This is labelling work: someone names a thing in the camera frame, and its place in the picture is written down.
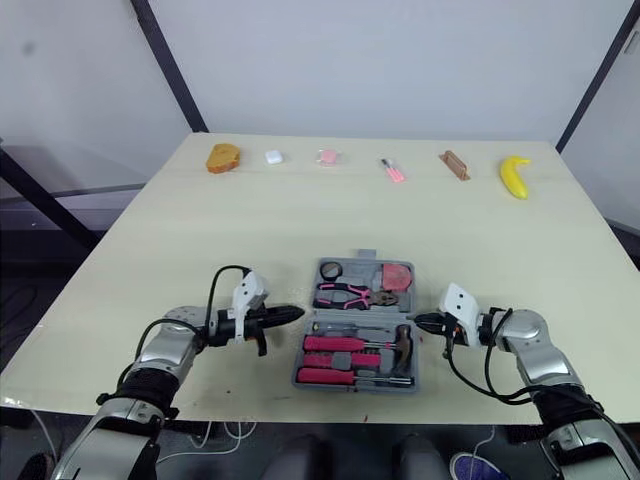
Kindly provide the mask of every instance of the screwdriver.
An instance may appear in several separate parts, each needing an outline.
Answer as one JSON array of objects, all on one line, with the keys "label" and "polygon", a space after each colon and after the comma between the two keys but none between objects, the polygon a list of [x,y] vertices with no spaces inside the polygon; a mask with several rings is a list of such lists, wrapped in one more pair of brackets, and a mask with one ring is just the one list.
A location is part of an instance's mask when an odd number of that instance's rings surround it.
[{"label": "screwdriver", "polygon": [[394,385],[412,385],[413,379],[399,377],[358,377],[355,372],[342,372],[323,368],[301,368],[298,370],[300,383],[329,383],[332,385],[353,385],[358,380],[385,382]]},{"label": "screwdriver", "polygon": [[313,331],[323,331],[323,332],[343,332],[343,331],[351,331],[351,330],[379,330],[383,332],[388,332],[389,329],[385,327],[368,327],[364,325],[356,325],[355,323],[328,323],[328,322],[314,322]]},{"label": "screwdriver", "polygon": [[[331,368],[333,355],[305,353],[302,364],[305,367]],[[354,367],[379,367],[380,355],[377,353],[352,353],[351,365]]]},{"label": "screwdriver", "polygon": [[396,344],[365,342],[360,338],[351,337],[313,337],[308,335],[304,339],[304,349],[307,351],[359,352],[365,348],[396,348]]}]

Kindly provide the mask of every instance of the blue shoe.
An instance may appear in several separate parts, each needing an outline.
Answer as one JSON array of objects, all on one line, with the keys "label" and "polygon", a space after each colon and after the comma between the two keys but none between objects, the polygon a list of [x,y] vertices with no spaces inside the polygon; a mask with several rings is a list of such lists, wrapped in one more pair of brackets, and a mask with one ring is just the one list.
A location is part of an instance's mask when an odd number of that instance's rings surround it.
[{"label": "blue shoe", "polygon": [[504,473],[500,471],[489,460],[475,456],[473,457],[473,469],[471,465],[472,455],[470,453],[456,453],[449,463],[449,473],[453,480],[508,480]]}]

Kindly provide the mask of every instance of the hammer head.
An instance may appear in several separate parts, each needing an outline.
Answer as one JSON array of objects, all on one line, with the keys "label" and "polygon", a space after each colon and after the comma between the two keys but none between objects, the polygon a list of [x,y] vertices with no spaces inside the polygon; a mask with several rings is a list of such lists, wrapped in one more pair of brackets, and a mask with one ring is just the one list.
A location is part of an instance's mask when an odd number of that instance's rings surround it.
[{"label": "hammer head", "polygon": [[409,335],[409,325],[403,324],[396,327],[396,351],[399,356],[396,361],[395,371],[406,370],[409,366],[409,359],[413,350],[413,341]]}]

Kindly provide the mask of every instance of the open toolbox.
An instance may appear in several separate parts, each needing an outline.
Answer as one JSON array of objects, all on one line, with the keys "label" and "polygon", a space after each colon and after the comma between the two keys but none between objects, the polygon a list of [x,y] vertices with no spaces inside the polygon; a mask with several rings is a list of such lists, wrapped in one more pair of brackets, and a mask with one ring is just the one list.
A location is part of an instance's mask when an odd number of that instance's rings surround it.
[{"label": "open toolbox", "polygon": [[304,328],[292,382],[306,389],[413,393],[418,390],[415,275],[411,263],[322,258],[313,315]]}]

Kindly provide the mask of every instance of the gray pants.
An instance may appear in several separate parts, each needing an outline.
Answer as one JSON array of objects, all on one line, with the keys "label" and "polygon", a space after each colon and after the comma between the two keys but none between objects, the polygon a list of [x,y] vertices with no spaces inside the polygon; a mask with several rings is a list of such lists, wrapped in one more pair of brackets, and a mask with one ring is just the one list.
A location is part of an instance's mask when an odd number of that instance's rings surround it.
[{"label": "gray pants", "polygon": [[[409,436],[393,452],[394,480],[451,480],[440,453],[426,438]],[[297,439],[278,454],[261,480],[330,480],[331,449],[314,436]]]}]

